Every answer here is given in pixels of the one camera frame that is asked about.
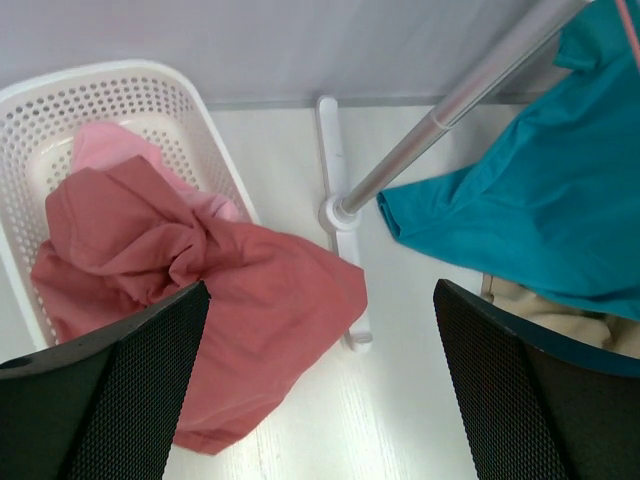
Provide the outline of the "pink wire hanger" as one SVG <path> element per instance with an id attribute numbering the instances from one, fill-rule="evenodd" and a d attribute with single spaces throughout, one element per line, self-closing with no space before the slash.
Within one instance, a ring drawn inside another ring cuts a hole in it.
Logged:
<path id="1" fill-rule="evenodd" d="M 640 68 L 640 46 L 635 25 L 625 0 L 614 1 L 637 68 Z"/>

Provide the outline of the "red t shirt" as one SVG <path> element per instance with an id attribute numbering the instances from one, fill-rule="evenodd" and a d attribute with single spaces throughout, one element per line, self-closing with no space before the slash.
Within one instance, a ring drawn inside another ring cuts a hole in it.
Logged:
<path id="1" fill-rule="evenodd" d="M 284 400 L 367 305 L 363 271 L 304 238 L 189 205 L 142 157 L 71 174 L 31 271 L 67 342 L 195 282 L 211 296 L 174 441 L 215 455 Z"/>

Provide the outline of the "pink t shirt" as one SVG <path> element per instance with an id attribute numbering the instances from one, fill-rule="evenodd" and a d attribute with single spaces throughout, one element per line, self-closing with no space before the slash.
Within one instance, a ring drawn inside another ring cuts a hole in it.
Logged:
<path id="1" fill-rule="evenodd" d="M 115 123 L 94 122 L 80 128 L 73 141 L 70 170 L 106 170 L 137 156 L 146 160 L 189 206 L 206 210 L 216 218 L 241 219 L 240 210 L 231 199 L 190 186 L 164 165 L 160 147 Z"/>

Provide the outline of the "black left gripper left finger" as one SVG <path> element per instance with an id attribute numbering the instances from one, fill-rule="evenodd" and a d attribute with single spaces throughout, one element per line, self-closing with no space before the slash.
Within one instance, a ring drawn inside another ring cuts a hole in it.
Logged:
<path id="1" fill-rule="evenodd" d="M 198 282 L 2 363 L 2 478 L 162 478 L 208 309 Z"/>

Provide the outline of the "teal t shirt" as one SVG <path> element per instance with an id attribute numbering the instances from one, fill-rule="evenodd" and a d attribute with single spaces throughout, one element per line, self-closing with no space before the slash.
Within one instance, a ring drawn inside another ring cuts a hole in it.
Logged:
<path id="1" fill-rule="evenodd" d="M 639 316 L 639 69 L 616 5 L 561 32 L 568 75 L 476 163 L 382 191 L 401 245 L 554 302 Z"/>

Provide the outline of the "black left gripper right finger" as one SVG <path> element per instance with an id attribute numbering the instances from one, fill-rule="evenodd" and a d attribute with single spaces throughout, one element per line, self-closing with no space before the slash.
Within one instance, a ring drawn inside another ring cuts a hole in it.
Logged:
<path id="1" fill-rule="evenodd" d="M 445 279 L 433 302 L 480 479 L 636 479 L 639 362 Z"/>

